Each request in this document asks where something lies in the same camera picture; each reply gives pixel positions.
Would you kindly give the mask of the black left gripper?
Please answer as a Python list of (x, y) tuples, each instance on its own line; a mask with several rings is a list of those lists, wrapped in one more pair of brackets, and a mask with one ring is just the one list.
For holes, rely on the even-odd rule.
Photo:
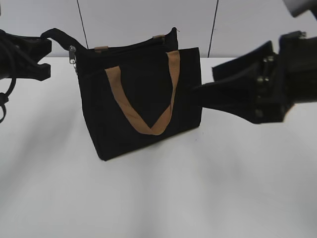
[(39, 37), (9, 34), (0, 30), (0, 79), (34, 79), (44, 81), (51, 77), (51, 65), (26, 62), (21, 53), (33, 59), (42, 59), (52, 51), (52, 42)]

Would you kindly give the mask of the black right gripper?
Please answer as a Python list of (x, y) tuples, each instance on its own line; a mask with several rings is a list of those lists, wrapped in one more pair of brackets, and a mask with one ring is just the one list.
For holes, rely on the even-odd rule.
[(212, 68), (214, 82), (193, 88), (189, 95), (200, 107), (243, 118), (253, 124), (283, 122), (295, 104), (317, 101), (317, 38), (297, 31), (279, 38), (272, 73), (265, 78), (267, 95), (257, 100), (252, 79), (225, 79), (273, 55), (267, 41), (255, 50)]

